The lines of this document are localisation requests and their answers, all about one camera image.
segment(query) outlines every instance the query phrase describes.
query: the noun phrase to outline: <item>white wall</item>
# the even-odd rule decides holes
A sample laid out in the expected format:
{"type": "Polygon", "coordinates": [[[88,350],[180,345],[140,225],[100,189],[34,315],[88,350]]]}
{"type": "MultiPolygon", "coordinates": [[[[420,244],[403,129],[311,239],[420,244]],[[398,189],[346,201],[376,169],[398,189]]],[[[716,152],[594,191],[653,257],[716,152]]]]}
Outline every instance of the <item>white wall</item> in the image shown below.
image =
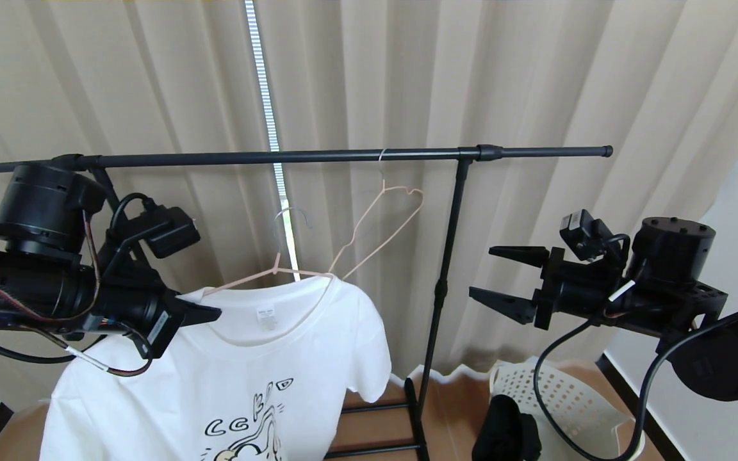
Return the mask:
{"type": "MultiPolygon", "coordinates": [[[[738,163],[714,206],[701,220],[717,231],[700,280],[729,294],[723,315],[738,311],[738,163]]],[[[621,332],[606,350],[630,384],[639,391],[657,341],[621,332]]],[[[648,409],[686,459],[738,459],[738,402],[708,400],[688,391],[670,366],[660,369],[648,409]]]]}

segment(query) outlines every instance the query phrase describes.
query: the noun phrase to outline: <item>perforated plastic basket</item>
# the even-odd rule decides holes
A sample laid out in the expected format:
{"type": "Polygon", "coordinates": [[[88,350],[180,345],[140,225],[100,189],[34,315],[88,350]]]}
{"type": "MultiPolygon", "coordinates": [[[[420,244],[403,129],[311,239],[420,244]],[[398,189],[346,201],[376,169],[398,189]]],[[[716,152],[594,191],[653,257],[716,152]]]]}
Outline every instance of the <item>perforated plastic basket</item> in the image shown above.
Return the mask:
{"type": "MultiPolygon", "coordinates": [[[[543,444],[542,461],[583,459],[562,440],[537,405],[534,386],[535,364],[497,362],[489,375],[491,396],[506,394],[520,411],[532,414],[543,444]]],[[[585,383],[551,367],[539,371],[539,391],[554,421],[569,438],[592,455],[613,458],[620,455],[617,426],[632,419],[607,402],[585,383]]],[[[632,459],[642,452],[644,438],[632,459]]]]}

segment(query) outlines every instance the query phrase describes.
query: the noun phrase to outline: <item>clothes rack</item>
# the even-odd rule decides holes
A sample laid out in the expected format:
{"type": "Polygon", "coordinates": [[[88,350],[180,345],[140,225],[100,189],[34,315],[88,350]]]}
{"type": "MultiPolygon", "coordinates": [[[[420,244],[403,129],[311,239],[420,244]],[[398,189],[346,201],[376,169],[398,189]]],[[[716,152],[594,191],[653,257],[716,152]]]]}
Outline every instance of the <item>clothes rack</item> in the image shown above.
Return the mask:
{"type": "MultiPolygon", "coordinates": [[[[356,408],[344,408],[342,414],[353,412],[383,411],[393,408],[406,408],[412,424],[413,442],[388,444],[387,446],[372,446],[361,449],[344,449],[328,452],[326,458],[343,458],[346,456],[371,455],[372,453],[387,453],[405,449],[413,449],[419,461],[428,461],[429,453],[427,440],[423,433],[422,415],[427,395],[429,374],[431,373],[434,345],[437,341],[437,332],[440,324],[440,315],[443,311],[448,294],[448,269],[451,265],[452,250],[457,234],[457,223],[460,220],[460,209],[463,202],[463,190],[468,177],[469,166],[475,161],[494,161],[501,158],[545,158],[545,157],[610,157],[613,153],[611,146],[600,147],[566,147],[566,148],[503,148],[490,144],[481,144],[474,147],[460,147],[449,149],[384,149],[383,161],[403,160],[456,160],[457,172],[454,179],[454,192],[451,208],[448,214],[448,227],[443,245],[443,258],[440,263],[440,274],[434,286],[434,307],[431,315],[429,339],[425,359],[423,361],[423,376],[420,392],[416,393],[414,382],[407,378],[404,382],[406,400],[395,403],[375,403],[356,408]]],[[[246,165],[258,163],[328,163],[329,161],[377,161],[381,154],[380,149],[350,149],[350,150],[317,150],[295,152],[205,152],[205,154],[141,154],[141,155],[80,155],[67,154],[50,160],[38,161],[9,161],[0,163],[0,173],[12,170],[24,163],[41,163],[59,167],[74,172],[90,172],[94,179],[102,184],[106,190],[106,198],[114,210],[119,198],[115,193],[107,168],[122,168],[130,166],[197,166],[197,165],[246,165]]],[[[120,220],[126,220],[125,213],[121,212],[120,220]]],[[[136,244],[132,251],[136,260],[149,265],[144,251],[136,244]]]]}

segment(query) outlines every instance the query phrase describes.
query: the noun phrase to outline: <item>printed graphic on shirt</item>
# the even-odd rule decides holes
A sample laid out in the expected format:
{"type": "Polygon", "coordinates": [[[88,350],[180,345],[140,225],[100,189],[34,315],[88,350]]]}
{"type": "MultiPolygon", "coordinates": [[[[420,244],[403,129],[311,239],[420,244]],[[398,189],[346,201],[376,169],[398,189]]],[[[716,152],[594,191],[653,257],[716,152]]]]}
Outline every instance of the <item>printed graphic on shirt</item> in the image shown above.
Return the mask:
{"type": "MultiPolygon", "coordinates": [[[[212,461],[255,461],[268,459],[269,461],[281,461],[281,440],[278,438],[278,423],[275,420],[276,412],[284,412],[283,403],[270,403],[272,389],[286,391],[295,379],[289,378],[270,382],[266,385],[266,392],[255,394],[252,397],[252,419],[248,417],[237,417],[229,423],[223,419],[212,420],[204,429],[207,437],[220,437],[221,435],[233,434],[246,435],[238,437],[229,444],[227,449],[217,453],[212,461]]],[[[204,449],[201,453],[201,461],[211,455],[213,449],[204,449]]]]}

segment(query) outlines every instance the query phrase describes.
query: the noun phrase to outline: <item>horizontal black rod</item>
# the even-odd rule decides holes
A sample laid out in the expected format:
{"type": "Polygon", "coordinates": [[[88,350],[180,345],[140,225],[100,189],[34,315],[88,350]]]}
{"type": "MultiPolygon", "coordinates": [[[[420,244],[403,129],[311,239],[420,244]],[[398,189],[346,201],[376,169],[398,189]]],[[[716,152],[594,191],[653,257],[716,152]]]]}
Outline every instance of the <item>horizontal black rod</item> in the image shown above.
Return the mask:
{"type": "Polygon", "coordinates": [[[374,448],[358,448],[358,449],[341,449],[326,453],[325,459],[345,458],[346,456],[363,456],[374,455],[374,453],[389,453],[390,451],[400,451],[401,449],[418,449],[419,444],[390,444],[390,446],[377,446],[374,448]]]}
{"type": "Polygon", "coordinates": [[[392,410],[395,408],[407,408],[408,402],[400,403],[380,403],[380,405],[363,405],[361,407],[344,408],[340,414],[350,414],[351,412],[373,412],[378,410],[392,410]]]}
{"type": "MultiPolygon", "coordinates": [[[[575,148],[503,148],[481,144],[447,149],[384,149],[382,160],[498,160],[520,157],[610,157],[611,146],[575,148]]],[[[315,163],[315,161],[377,161],[381,149],[306,150],[295,152],[217,152],[216,154],[63,155],[53,160],[6,161],[0,173],[24,163],[50,163],[84,172],[91,168],[129,166],[248,165],[255,163],[315,163]]]]}

